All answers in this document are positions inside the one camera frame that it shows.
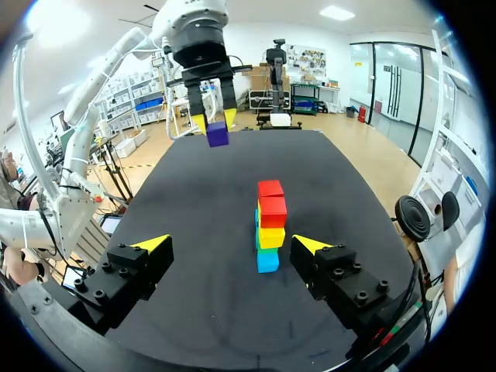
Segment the yellow cube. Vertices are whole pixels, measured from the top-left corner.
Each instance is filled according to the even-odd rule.
[[[260,248],[262,250],[271,250],[279,248],[284,242],[286,232],[284,228],[279,229],[259,229]]]

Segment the wooden floor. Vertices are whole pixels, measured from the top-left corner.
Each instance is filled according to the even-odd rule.
[[[304,129],[322,131],[362,175],[388,214],[394,215],[395,202],[410,192],[419,174],[420,168],[413,160],[373,127],[347,118],[344,114],[293,115],[293,123],[296,122],[302,122]],[[256,116],[251,112],[241,112],[235,124],[235,130],[245,127],[256,129]],[[134,194],[173,143],[166,134],[165,122],[143,128],[146,130],[146,142],[129,157],[122,159]],[[108,192],[117,195],[115,186],[102,167],[96,167],[88,178],[94,180],[95,172],[98,172]],[[108,202],[103,209],[106,208],[110,208]]]

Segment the red cube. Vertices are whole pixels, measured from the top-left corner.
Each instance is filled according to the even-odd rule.
[[[284,191],[278,180],[260,181],[258,183],[258,198],[266,196],[284,196]]]
[[[268,196],[258,199],[260,204],[260,228],[280,229],[286,224],[288,211],[284,196]]]

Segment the table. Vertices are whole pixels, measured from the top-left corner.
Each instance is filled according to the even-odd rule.
[[[204,136],[179,139],[130,204],[109,246],[170,233],[175,261],[152,298],[107,337],[203,367],[322,371],[343,362],[356,336],[308,293],[289,261],[290,236],[349,245],[390,282],[391,297],[408,284],[407,250],[367,183],[322,134],[243,131],[229,141],[209,148]],[[287,238],[280,269],[258,274],[253,213],[257,182],[267,179],[284,188]]]

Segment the white robotic arm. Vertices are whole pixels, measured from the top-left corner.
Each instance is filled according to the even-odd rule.
[[[191,114],[195,122],[205,131],[207,121],[199,82],[220,78],[222,90],[227,91],[224,109],[229,128],[236,114],[236,100],[232,87],[233,70],[226,56],[222,35],[222,28],[227,21],[225,0],[168,0],[158,12],[149,36],[137,27],[124,35],[105,55],[104,64],[96,67],[77,88],[64,110],[65,121],[75,126],[76,130],[67,144],[64,172],[58,190],[46,177],[46,170],[29,130],[22,87],[22,58],[27,40],[19,42],[15,56],[20,55],[22,58],[17,63],[19,74],[14,77],[15,105],[26,152],[40,183],[49,194],[51,208],[44,212],[49,228],[38,212],[0,209],[0,240],[17,249],[44,248],[52,252],[54,244],[57,244],[65,258],[76,250],[81,258],[96,265],[105,250],[108,237],[92,218],[101,199],[95,200],[95,193],[90,192],[95,190],[95,185],[85,179],[93,131],[99,120],[98,112],[93,108],[95,99],[127,54],[133,53],[139,59],[146,58],[157,51],[157,45],[162,45],[163,37],[167,37],[174,59],[185,67],[183,80],[188,88]]]

